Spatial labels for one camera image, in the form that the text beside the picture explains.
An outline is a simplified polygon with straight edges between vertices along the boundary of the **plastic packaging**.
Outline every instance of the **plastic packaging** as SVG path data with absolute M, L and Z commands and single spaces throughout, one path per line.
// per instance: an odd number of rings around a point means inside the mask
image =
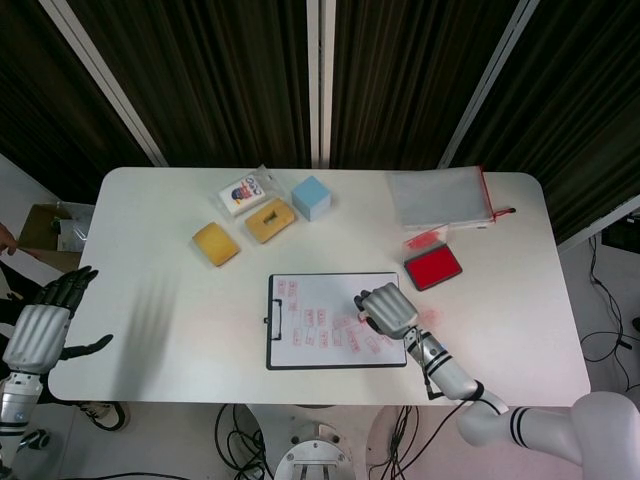
M 410 238 L 402 244 L 402 260 L 407 262 L 447 244 L 449 225 L 440 225 Z
M 226 217 L 233 218 L 267 200 L 283 196 L 284 192 L 278 181 L 264 165 L 261 165 L 218 191 L 216 204 Z
M 480 227 L 493 223 L 493 209 L 480 167 L 389 174 L 400 223 L 408 229 Z
M 93 205 L 84 203 L 58 202 L 56 207 L 66 211 L 71 219 L 58 219 L 58 251 L 82 252 L 93 218 Z

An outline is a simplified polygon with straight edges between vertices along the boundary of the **robotic arm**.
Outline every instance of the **robotic arm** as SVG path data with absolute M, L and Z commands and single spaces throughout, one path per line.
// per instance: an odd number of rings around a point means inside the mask
M 58 363 L 104 348 L 113 338 L 106 335 L 89 346 L 64 348 L 71 319 L 84 291 L 97 276 L 84 267 L 44 287 L 33 305 L 21 312 L 2 357 L 11 374 L 0 382 L 0 479 L 13 478 L 11 465 L 42 393 L 41 376 Z
M 564 458 L 583 468 L 585 480 L 640 478 L 640 414 L 626 397 L 595 392 L 579 399 L 569 413 L 518 407 L 513 410 L 471 378 L 429 332 L 418 326 L 418 312 L 389 283 L 355 297 L 378 333 L 404 340 L 424 374 L 430 399 L 473 402 L 458 417 L 458 430 L 471 445 L 502 440 Z M 440 392 L 434 393 L 433 382 Z

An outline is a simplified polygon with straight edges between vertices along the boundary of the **cardboard box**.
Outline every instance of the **cardboard box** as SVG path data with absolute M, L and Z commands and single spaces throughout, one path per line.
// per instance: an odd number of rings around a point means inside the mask
M 52 226 L 56 218 L 71 216 L 56 205 L 33 205 L 18 238 L 18 248 L 57 270 L 71 272 L 80 265 L 82 253 L 58 251 L 58 233 Z

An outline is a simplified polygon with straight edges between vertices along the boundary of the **clipboard clip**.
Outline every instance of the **clipboard clip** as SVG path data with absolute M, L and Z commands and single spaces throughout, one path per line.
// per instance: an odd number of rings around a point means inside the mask
M 282 300 L 279 298 L 271 299 L 272 308 L 271 308 L 271 318 L 265 318 L 264 323 L 271 323 L 271 340 L 282 340 Z M 275 310 L 278 309 L 278 328 L 276 330 L 276 322 L 275 318 Z

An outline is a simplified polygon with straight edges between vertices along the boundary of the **red ink pad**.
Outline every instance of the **red ink pad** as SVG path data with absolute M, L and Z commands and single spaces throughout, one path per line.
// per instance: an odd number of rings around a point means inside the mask
M 462 267 L 447 245 L 405 261 L 404 268 L 420 291 L 462 273 Z

